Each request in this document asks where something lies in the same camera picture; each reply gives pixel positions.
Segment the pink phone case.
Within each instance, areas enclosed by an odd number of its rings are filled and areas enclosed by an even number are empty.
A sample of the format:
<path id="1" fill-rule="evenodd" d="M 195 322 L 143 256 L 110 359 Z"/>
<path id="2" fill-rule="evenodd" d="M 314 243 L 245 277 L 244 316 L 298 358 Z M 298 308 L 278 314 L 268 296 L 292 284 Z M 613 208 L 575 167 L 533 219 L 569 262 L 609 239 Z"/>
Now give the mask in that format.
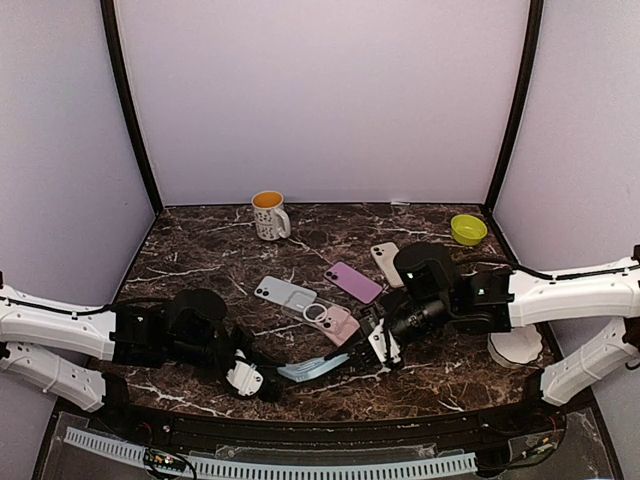
<path id="1" fill-rule="evenodd" d="M 359 328 L 359 322 L 339 306 L 331 306 L 316 317 L 312 324 L 328 337 L 336 346 L 343 345 Z"/>

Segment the clear phone case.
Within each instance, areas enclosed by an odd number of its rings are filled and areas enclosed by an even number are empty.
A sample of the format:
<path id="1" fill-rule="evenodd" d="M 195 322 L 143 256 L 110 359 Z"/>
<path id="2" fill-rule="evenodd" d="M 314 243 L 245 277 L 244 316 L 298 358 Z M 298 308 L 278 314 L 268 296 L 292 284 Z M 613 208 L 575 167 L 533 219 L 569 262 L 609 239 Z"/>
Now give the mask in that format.
<path id="1" fill-rule="evenodd" d="M 337 305 L 335 303 L 332 303 L 330 301 L 321 299 L 319 297 L 316 298 L 313 304 L 307 306 L 302 313 L 294 312 L 293 310 L 290 310 L 286 307 L 282 307 L 282 311 L 289 317 L 293 318 L 294 320 L 320 331 L 318 327 L 312 324 L 312 321 L 316 317 L 318 317 L 321 313 L 325 312 L 331 306 L 339 306 L 345 310 L 348 310 L 351 314 L 351 311 L 349 309 L 343 306 Z"/>

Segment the light blue phone case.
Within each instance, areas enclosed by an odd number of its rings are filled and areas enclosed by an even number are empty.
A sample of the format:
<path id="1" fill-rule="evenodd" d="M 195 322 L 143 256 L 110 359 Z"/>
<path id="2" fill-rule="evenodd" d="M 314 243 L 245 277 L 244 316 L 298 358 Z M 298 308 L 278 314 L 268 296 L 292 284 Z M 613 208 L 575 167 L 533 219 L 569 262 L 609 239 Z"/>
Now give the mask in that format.
<path id="1" fill-rule="evenodd" d="M 328 374 L 344 363 L 328 363 L 324 362 L 322 357 L 317 357 L 301 363 L 277 367 L 276 372 L 281 377 L 295 383 L 305 383 Z"/>

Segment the purple phone case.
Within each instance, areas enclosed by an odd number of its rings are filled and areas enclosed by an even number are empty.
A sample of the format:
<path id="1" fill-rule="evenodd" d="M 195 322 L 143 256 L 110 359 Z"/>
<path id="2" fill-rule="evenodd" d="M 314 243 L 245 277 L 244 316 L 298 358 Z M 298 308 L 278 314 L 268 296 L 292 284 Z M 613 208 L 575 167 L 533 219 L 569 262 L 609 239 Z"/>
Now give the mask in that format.
<path id="1" fill-rule="evenodd" d="M 380 284 L 344 262 L 329 267 L 323 278 L 365 305 L 372 303 L 383 292 Z"/>

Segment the light blue bare phone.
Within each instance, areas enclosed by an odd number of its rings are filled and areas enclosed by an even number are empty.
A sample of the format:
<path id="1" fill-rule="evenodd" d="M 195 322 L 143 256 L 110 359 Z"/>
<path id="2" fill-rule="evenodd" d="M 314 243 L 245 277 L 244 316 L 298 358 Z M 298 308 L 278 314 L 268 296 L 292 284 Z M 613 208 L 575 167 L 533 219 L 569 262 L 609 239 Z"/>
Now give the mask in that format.
<path id="1" fill-rule="evenodd" d="M 265 276 L 260 281 L 254 289 L 254 295 L 297 313 L 302 313 L 317 298 L 313 290 L 272 276 Z"/>

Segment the white phone case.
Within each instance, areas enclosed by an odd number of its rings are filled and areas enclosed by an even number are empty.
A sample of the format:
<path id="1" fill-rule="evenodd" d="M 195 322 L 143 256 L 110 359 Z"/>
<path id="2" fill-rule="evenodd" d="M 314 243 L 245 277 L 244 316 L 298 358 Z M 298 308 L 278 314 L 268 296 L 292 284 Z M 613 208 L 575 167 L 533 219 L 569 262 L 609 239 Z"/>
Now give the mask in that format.
<path id="1" fill-rule="evenodd" d="M 404 283 L 394 266 L 394 258 L 399 248 L 394 242 L 373 245 L 371 255 L 391 288 L 402 288 Z"/>

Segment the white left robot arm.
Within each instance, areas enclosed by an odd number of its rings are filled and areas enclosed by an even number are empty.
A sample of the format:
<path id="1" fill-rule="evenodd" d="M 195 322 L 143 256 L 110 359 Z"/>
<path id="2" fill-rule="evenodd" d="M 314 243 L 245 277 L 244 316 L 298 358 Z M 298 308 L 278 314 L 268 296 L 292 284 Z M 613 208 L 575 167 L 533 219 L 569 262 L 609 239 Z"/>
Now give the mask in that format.
<path id="1" fill-rule="evenodd" d="M 76 365 L 58 350 L 117 365 L 160 368 L 187 364 L 216 376 L 238 399 L 279 399 L 271 377 L 275 362 L 256 351 L 240 327 L 225 326 L 227 306 L 208 289 L 187 289 L 171 298 L 142 297 L 91 307 L 27 295 L 1 286 L 1 369 L 45 393 L 101 417 L 120 436 L 141 427 L 128 404 L 124 379 Z"/>

